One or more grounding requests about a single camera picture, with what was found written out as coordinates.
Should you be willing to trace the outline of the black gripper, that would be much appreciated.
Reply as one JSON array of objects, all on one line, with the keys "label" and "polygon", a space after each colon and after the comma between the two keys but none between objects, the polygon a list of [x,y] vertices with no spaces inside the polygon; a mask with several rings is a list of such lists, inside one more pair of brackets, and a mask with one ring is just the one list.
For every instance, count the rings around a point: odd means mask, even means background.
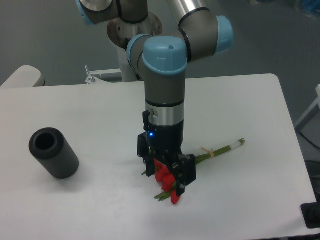
[{"label": "black gripper", "polygon": [[176,195],[185,193],[186,186],[196,180],[196,157],[193,154],[182,154],[181,145],[184,137],[184,121],[178,124],[161,126],[149,121],[150,111],[142,113],[144,133],[137,137],[137,155],[143,159],[147,177],[155,174],[155,162],[168,166],[176,181]]}]

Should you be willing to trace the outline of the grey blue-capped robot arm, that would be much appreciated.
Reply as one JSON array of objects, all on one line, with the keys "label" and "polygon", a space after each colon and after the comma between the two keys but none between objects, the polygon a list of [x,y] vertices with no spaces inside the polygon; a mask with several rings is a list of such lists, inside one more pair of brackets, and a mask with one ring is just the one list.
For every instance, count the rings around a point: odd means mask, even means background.
[{"label": "grey blue-capped robot arm", "polygon": [[144,81],[144,132],[137,138],[137,155],[149,177],[155,174],[156,162],[165,165],[181,196],[196,180],[196,158],[181,150],[186,68],[232,47],[231,22],[214,16],[203,0],[170,0],[178,29],[155,36],[146,0],[78,0],[76,5],[88,25],[119,20],[117,34],[128,64]]}]

